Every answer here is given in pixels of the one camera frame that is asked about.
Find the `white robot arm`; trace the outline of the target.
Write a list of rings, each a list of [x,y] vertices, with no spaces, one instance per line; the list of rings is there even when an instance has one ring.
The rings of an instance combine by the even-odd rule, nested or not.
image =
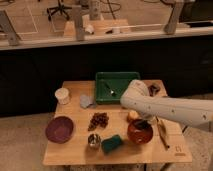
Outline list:
[[[120,98],[120,104],[141,114],[158,116],[195,128],[213,123],[213,100],[152,97],[141,80],[130,82]]]

